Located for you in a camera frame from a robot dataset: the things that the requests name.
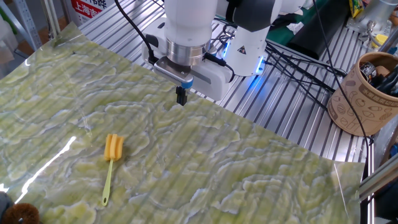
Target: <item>metal rod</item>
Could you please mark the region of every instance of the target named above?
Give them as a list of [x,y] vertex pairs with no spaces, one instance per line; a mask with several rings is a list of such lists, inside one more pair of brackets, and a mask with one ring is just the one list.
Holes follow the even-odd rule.
[[66,0],[61,0],[61,6],[62,6],[62,11],[63,11],[63,16],[65,17],[67,24],[69,24],[72,20],[70,19],[68,4],[67,4]]
[[398,156],[395,155],[361,182],[359,199],[362,201],[398,177]]
[[57,35],[59,33],[61,33],[61,28],[60,28],[60,24],[58,23],[58,17],[57,17],[57,12],[55,12],[55,6],[54,6],[54,2],[53,0],[47,0],[50,4],[50,10],[52,12],[52,17],[54,20],[54,26],[55,26],[55,30],[57,31]]
[[395,28],[395,30],[390,34],[386,42],[380,47],[379,51],[380,52],[388,52],[391,47],[393,47],[394,43],[396,43],[398,40],[398,28]]
[[30,38],[30,35],[28,34],[28,32],[26,32],[25,28],[13,15],[13,13],[10,11],[10,9],[6,5],[6,3],[4,3],[3,0],[0,0],[0,8],[4,11],[7,17],[10,18],[11,22],[15,25],[16,29],[21,33],[21,35],[25,38],[27,43],[32,47],[32,49],[35,49],[35,44],[33,43],[33,40]]

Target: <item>black cable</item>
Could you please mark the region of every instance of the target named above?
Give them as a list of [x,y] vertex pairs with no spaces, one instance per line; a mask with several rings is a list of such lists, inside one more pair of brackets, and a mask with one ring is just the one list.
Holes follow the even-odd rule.
[[298,65],[296,65],[295,63],[293,63],[293,62],[292,62],[291,60],[289,60],[287,57],[285,57],[285,56],[282,54],[282,52],[279,52],[274,46],[272,46],[272,45],[268,45],[268,46],[271,48],[271,50],[272,50],[274,53],[278,54],[278,55],[279,55],[281,58],[283,58],[287,63],[289,63],[291,67],[297,69],[300,73],[302,73],[302,74],[305,75],[306,77],[310,78],[310,79],[313,80],[315,83],[319,84],[320,86],[322,86],[323,88],[327,89],[327,90],[330,91],[331,93],[334,93],[334,92],[335,92],[335,90],[334,90],[332,87],[326,85],[323,81],[319,80],[317,77],[315,77],[315,76],[309,74],[306,70],[300,68]]
[[[289,74],[286,74],[286,73],[284,72],[284,69],[283,69],[283,68],[279,68],[277,65],[275,65],[275,64],[273,64],[273,63],[270,63],[270,62],[267,62],[266,64],[275,67],[275,68],[278,69],[282,74],[284,74],[284,75],[286,75],[286,76],[288,76],[288,77],[291,77]],[[322,87],[321,85],[319,85],[319,84],[317,84],[317,83],[314,83],[314,82],[308,82],[308,81],[303,81],[303,80],[299,80],[299,82],[300,82],[300,83],[308,83],[308,84],[311,84],[311,85],[315,85],[315,86]]]
[[123,8],[120,6],[120,3],[118,0],[114,0],[116,3],[116,6],[118,7],[119,11],[123,14],[124,18],[127,19],[127,21],[133,26],[133,28],[137,31],[137,33],[140,35],[144,43],[146,44],[148,48],[148,53],[149,53],[149,58],[148,62],[151,63],[152,65],[158,61],[158,58],[155,57],[154,51],[152,50],[152,47],[150,47],[150,44],[148,40],[145,38],[144,34],[142,34],[141,30],[139,30],[138,26],[130,19],[130,17],[124,12]]
[[[324,67],[328,72],[333,73],[333,71],[331,71],[331,67],[329,65],[325,65],[323,63],[320,63],[320,62],[317,62],[317,61],[314,61],[314,60],[306,60],[306,59],[302,59],[302,58],[295,58],[293,55],[286,55],[286,54],[283,54],[283,55],[285,57],[291,59],[291,60],[299,60],[301,62],[314,63],[314,64],[317,64],[317,65],[320,65],[320,66]],[[342,76],[342,77],[347,76],[347,73],[343,69],[339,70],[339,69],[336,68],[336,71],[338,72],[339,76]]]
[[158,6],[160,6],[162,9],[164,9],[164,7],[161,5],[161,4],[159,4],[156,0],[152,0],[154,3],[156,3]]
[[214,63],[217,63],[219,66],[229,68],[232,71],[232,77],[229,80],[229,82],[231,83],[234,80],[234,77],[236,76],[235,71],[232,69],[231,66],[226,64],[226,61],[224,61],[224,59],[218,58],[218,57],[216,57],[216,56],[214,56],[214,55],[212,55],[212,54],[210,54],[208,52],[205,53],[205,59],[210,60],[210,61],[212,61]]
[[235,71],[229,65],[225,65],[225,67],[229,68],[232,71],[232,76],[231,76],[231,79],[229,80],[229,82],[231,83],[235,78]]
[[226,31],[226,29],[227,29],[228,27],[232,27],[232,28],[237,29],[237,28],[238,28],[238,25],[229,23],[229,24],[225,24],[225,25],[223,26],[223,33],[224,33],[225,35],[228,35],[228,36],[231,36],[231,37],[234,36],[233,34],[230,34],[229,32]]
[[[365,161],[365,168],[364,168],[364,173],[363,173],[363,178],[365,179],[365,178],[368,177],[368,173],[367,173],[366,169],[367,169],[368,164],[369,164],[369,159],[368,159],[368,158],[369,158],[369,153],[370,153],[370,151],[369,151],[369,144],[368,144],[368,138],[367,138],[365,129],[363,128],[362,122],[361,122],[361,120],[360,120],[360,118],[359,118],[357,112],[354,110],[353,105],[352,105],[351,102],[349,101],[348,97],[346,96],[346,93],[343,91],[343,88],[341,87],[340,82],[338,81],[337,74],[336,74],[335,68],[334,68],[334,66],[333,66],[333,62],[331,61],[331,53],[330,53],[330,50],[329,50],[328,41],[326,40],[325,31],[323,30],[322,20],[321,20],[321,17],[320,17],[320,15],[319,15],[318,6],[317,6],[315,0],[312,0],[312,2],[313,2],[313,5],[315,6],[315,10],[316,10],[316,12],[317,12],[319,24],[320,24],[321,31],[322,31],[322,35],[323,35],[323,40],[324,40],[325,46],[326,46],[326,52],[327,52],[328,57],[329,57],[330,67],[331,67],[331,69],[332,69],[332,71],[333,71],[333,74],[334,74],[334,77],[335,77],[335,81],[337,82],[337,85],[338,85],[338,87],[340,88],[341,93],[343,94],[343,96],[344,96],[345,100],[347,101],[349,107],[353,110],[353,113],[354,113],[356,119],[358,120],[359,126],[361,127],[361,130],[362,130],[362,133],[363,133],[363,137],[364,137],[365,145],[366,145],[366,152],[367,152],[366,161]],[[365,209],[366,209],[366,207],[367,207],[369,201],[370,201],[370,200],[368,200],[367,202],[364,201],[364,203],[361,203],[361,209],[362,209],[362,208],[365,208]]]
[[297,82],[297,84],[299,85],[299,86],[301,86],[303,89],[304,89],[304,91],[320,106],[320,107],[322,107],[324,110],[327,110],[327,108],[326,108],[326,106],[325,105],[323,105],[323,103],[321,103],[315,96],[313,96],[311,93],[310,93],[310,91],[308,91],[302,84],[301,84],[301,81],[300,80],[298,80],[296,77],[294,77],[293,76],[293,74],[291,74],[285,67],[283,67],[283,65],[280,63],[280,62],[278,62],[278,60],[275,58],[275,56],[273,56],[272,54],[271,54],[271,52],[269,52],[268,50],[266,50],[266,52],[269,54],[269,56],[270,57],[272,57],[272,59],[274,59],[274,61],[279,65],[279,66],[281,66],[282,68],[284,68],[284,70],[289,74],[288,76],[290,77],[290,78],[292,78],[293,80],[295,80],[296,82]]
[[313,2],[313,4],[314,4],[315,10],[316,10],[316,12],[317,12],[318,20],[319,20],[320,27],[321,27],[321,31],[322,31],[323,40],[324,40],[325,46],[326,46],[326,52],[327,52],[328,57],[329,57],[330,67],[331,67],[331,69],[332,69],[332,71],[333,71],[333,74],[334,74],[334,77],[335,77],[335,81],[337,82],[338,88],[340,88],[341,93],[343,94],[344,98],[346,99],[346,101],[347,101],[349,107],[353,110],[353,113],[354,113],[356,119],[357,119],[358,122],[359,122],[359,125],[360,125],[360,127],[361,127],[361,129],[362,129],[362,132],[363,132],[363,136],[364,136],[364,138],[365,138],[366,148],[367,148],[367,150],[368,150],[368,152],[369,152],[368,139],[367,139],[367,135],[366,135],[365,129],[363,128],[362,122],[361,122],[361,120],[360,120],[360,118],[359,118],[357,112],[355,111],[355,109],[354,109],[353,105],[351,104],[351,102],[348,100],[348,97],[346,96],[346,93],[343,91],[343,88],[341,87],[341,84],[340,84],[340,82],[338,81],[337,74],[336,74],[336,70],[335,70],[335,68],[334,68],[334,66],[333,66],[333,62],[331,61],[331,53],[330,53],[330,50],[329,50],[328,41],[327,41],[327,39],[326,39],[325,31],[323,30],[322,20],[321,20],[321,17],[320,17],[320,15],[319,15],[318,6],[317,6],[315,0],[312,0],[312,2]]

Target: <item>white device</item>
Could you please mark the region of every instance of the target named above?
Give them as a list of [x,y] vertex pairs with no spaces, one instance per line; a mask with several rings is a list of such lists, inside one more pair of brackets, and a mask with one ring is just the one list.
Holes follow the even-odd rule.
[[[225,62],[239,76],[259,75],[265,66],[265,39],[270,25],[282,9],[293,13],[305,0],[164,2],[166,18],[157,19],[143,31],[154,55],[159,58],[153,65],[155,73],[183,89],[194,88],[218,101],[229,90],[233,73],[207,54],[212,35],[211,23],[216,14],[238,25],[234,39],[228,42],[222,53]],[[142,57],[150,65],[145,43],[142,44]]]

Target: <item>blue led light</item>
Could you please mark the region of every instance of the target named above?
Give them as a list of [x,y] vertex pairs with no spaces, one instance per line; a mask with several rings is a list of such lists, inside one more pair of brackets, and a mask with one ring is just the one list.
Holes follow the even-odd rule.
[[228,51],[229,43],[231,43],[231,42],[228,41],[228,43],[226,44],[225,50],[223,52],[223,58],[225,58],[225,56],[226,56],[226,52]]
[[263,59],[264,59],[264,56],[262,56],[260,58],[259,64],[257,65],[256,73],[262,73],[262,70],[260,70],[260,68],[261,68],[261,64],[262,64],[262,60]]

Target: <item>red sign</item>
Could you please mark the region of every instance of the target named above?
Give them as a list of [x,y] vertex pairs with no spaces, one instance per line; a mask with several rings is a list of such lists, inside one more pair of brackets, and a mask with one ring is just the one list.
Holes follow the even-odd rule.
[[89,18],[95,17],[98,13],[102,11],[101,9],[97,9],[96,7],[87,4],[81,0],[72,0],[72,6],[77,13],[80,13],[81,15]]

